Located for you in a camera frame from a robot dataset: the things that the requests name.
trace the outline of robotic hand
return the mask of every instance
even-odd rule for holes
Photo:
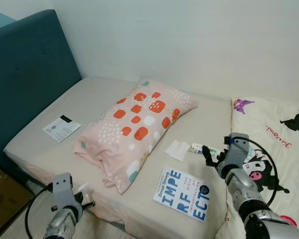
[[[95,202],[81,205],[83,194],[72,192],[72,176],[70,173],[57,175],[53,180],[53,197],[56,206],[51,208],[57,211],[48,225],[44,239],[72,239],[75,226],[82,217],[83,210],[95,206]]]
[[[255,182],[243,170],[249,141],[248,135],[241,133],[225,137],[229,149],[217,156],[218,162],[213,162],[209,148],[203,146],[206,165],[215,167],[218,175],[225,179],[234,208],[244,223],[246,239],[299,239],[299,230],[271,211]]]

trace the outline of mattress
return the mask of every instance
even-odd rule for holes
[[[74,189],[88,183],[96,203],[91,211],[110,222],[124,223],[126,231],[138,238],[215,238],[225,221],[226,185],[216,170],[206,167],[202,155],[189,153],[183,162],[165,150],[174,141],[222,146],[223,136],[231,131],[231,105],[223,99],[193,95],[199,106],[171,125],[147,158],[130,188],[123,194],[106,188],[102,171],[72,151],[77,136],[136,83],[102,78],[78,82],[30,122],[4,149],[24,171],[44,184],[57,174],[70,172]],[[82,126],[58,143],[42,128],[65,115]],[[199,222],[153,200],[161,171],[170,166],[202,178],[210,186],[211,200],[205,222]]]

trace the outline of white paper card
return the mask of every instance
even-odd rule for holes
[[[43,130],[54,138],[59,143],[66,139],[70,134],[76,131],[81,125],[77,122],[67,122],[66,120],[62,119],[62,117],[57,118],[54,122],[50,123]]]
[[[174,142],[165,150],[165,153],[178,161],[183,161],[189,148],[190,145],[188,143],[181,143],[174,140]]]
[[[165,167],[153,199],[203,222],[206,220],[210,193],[202,179]]]

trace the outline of pink pillow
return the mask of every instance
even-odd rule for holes
[[[145,78],[90,124],[73,150],[103,170],[106,187],[123,194],[171,123],[196,105],[182,91]]]

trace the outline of cardboard box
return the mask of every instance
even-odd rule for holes
[[[12,219],[32,197],[31,192],[0,170],[0,228]]]

